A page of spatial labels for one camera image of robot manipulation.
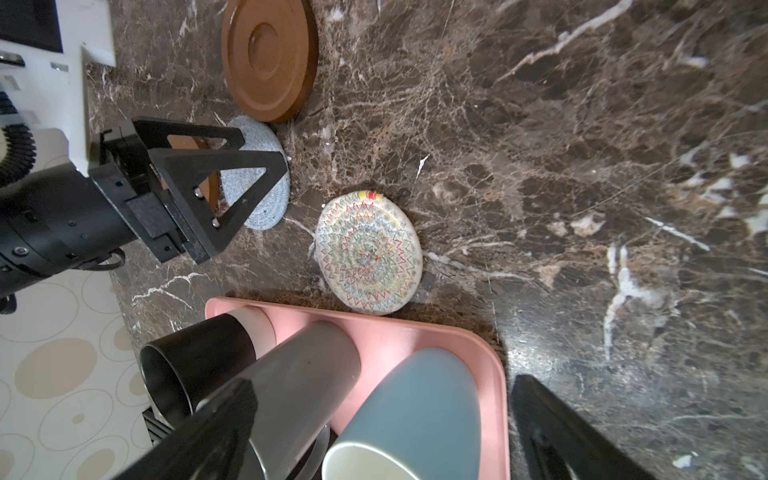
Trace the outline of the grey woven coaster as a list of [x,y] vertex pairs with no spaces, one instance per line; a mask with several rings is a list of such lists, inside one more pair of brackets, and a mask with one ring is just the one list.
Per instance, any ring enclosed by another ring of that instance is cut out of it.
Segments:
[[[288,165],[288,157],[272,129],[264,123],[241,115],[228,123],[229,127],[241,130],[245,143],[242,150],[274,151],[283,157]],[[245,192],[265,174],[264,168],[232,169],[221,172],[223,197],[228,206],[233,205]],[[245,221],[245,226],[254,231],[264,231],[276,226],[283,218],[290,198],[290,175],[286,173],[264,196],[258,206]]]

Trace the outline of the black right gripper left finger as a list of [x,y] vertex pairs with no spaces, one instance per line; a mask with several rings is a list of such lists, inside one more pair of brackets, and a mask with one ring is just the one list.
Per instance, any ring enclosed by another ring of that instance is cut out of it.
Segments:
[[257,398],[251,383],[236,379],[117,477],[236,479],[256,412]]

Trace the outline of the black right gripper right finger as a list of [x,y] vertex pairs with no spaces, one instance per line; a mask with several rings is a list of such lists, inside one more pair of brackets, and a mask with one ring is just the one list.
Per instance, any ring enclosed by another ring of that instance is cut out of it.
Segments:
[[532,375],[518,375],[511,406],[533,479],[651,479]]

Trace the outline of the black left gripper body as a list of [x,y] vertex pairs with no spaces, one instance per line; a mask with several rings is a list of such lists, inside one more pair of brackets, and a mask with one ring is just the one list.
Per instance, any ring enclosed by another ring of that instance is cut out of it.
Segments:
[[31,173],[1,189],[1,295],[66,270],[116,270],[124,246],[139,238],[73,164]]

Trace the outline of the multicolour woven coaster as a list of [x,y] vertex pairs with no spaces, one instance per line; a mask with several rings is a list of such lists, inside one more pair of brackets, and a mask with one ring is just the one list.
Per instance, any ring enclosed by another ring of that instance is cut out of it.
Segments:
[[423,273],[422,249],[411,221],[387,197],[369,190],[325,205],[315,230],[315,259],[339,300],[367,315],[403,308]]

